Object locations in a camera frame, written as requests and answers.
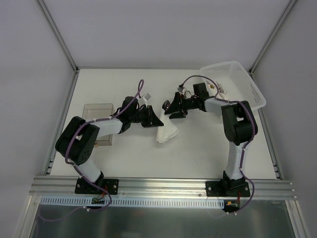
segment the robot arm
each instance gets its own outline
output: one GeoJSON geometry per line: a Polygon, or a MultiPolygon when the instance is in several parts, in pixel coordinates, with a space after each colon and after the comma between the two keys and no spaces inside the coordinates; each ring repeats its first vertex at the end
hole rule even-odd
{"type": "Polygon", "coordinates": [[[176,92],[172,103],[166,101],[164,103],[165,114],[171,114],[170,119],[185,118],[188,110],[199,109],[222,115],[224,133],[229,141],[229,155],[223,178],[217,186],[213,187],[213,190],[215,192],[221,190],[222,194],[225,193],[227,196],[236,196],[245,185],[245,178],[240,171],[244,170],[248,142],[253,136],[252,123],[243,106],[251,115],[255,134],[258,133],[252,110],[247,101],[228,103],[210,97],[204,83],[194,84],[193,87],[194,96],[186,98],[182,93],[176,92]]]}
{"type": "MultiPolygon", "coordinates": [[[[80,134],[74,140],[68,153],[69,159],[75,164],[75,170],[85,176],[89,181],[99,187],[103,187],[103,173],[96,167],[90,158],[96,139],[110,134],[121,134],[130,128],[131,123],[141,123],[145,128],[163,126],[164,124],[155,115],[152,106],[137,108],[138,100],[126,97],[122,103],[122,112],[118,111],[112,119],[96,120],[82,128],[80,134]]],[[[80,117],[74,117],[61,134],[55,148],[65,157],[71,139],[78,128],[86,121],[80,117]]]]}

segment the black joint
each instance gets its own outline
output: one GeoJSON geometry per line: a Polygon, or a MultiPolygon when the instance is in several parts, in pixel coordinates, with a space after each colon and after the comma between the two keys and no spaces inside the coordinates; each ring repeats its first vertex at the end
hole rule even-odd
{"type": "MultiPolygon", "coordinates": [[[[258,125],[254,119],[251,107],[247,101],[242,101],[247,108],[254,123],[255,134],[258,133],[258,125]]],[[[224,133],[230,142],[235,145],[249,141],[252,137],[252,124],[243,107],[239,104],[226,105],[221,107],[224,133]]]]}
{"type": "MultiPolygon", "coordinates": [[[[80,117],[73,117],[69,122],[63,133],[60,135],[56,142],[55,149],[65,157],[67,148],[70,144],[71,139],[75,135],[78,128],[84,124],[86,121],[80,117]]],[[[99,132],[99,127],[95,125],[88,124],[82,128],[78,136],[81,138],[76,138],[70,148],[68,157],[76,164],[81,165],[85,163],[94,148],[97,136],[99,132]]]]}

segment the white tissue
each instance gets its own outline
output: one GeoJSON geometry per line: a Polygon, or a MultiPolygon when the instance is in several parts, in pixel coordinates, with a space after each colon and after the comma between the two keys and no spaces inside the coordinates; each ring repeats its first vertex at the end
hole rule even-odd
{"type": "Polygon", "coordinates": [[[157,142],[165,143],[170,138],[174,137],[178,133],[178,128],[170,121],[169,116],[164,114],[164,109],[160,112],[159,119],[164,123],[164,126],[158,127],[157,142]]]}

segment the white wall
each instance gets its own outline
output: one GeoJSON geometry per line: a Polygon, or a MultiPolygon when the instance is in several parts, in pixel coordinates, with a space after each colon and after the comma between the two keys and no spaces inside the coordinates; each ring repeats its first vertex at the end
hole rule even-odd
{"type": "Polygon", "coordinates": [[[0,1],[0,237],[41,173],[73,72],[34,0],[0,1]]]}
{"type": "Polygon", "coordinates": [[[255,80],[285,179],[294,182],[312,237],[317,237],[317,1],[299,0],[255,80]]]}
{"type": "Polygon", "coordinates": [[[289,0],[46,0],[78,66],[249,69],[289,0]]]}

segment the clear plastic container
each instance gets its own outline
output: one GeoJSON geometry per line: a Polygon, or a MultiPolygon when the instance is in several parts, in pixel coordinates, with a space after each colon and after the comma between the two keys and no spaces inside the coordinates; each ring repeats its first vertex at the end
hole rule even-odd
{"type": "MultiPolygon", "coordinates": [[[[108,118],[114,113],[113,104],[85,104],[82,118],[93,120],[99,118],[108,118]]],[[[105,135],[96,140],[95,146],[112,145],[112,135],[105,135]]]]}

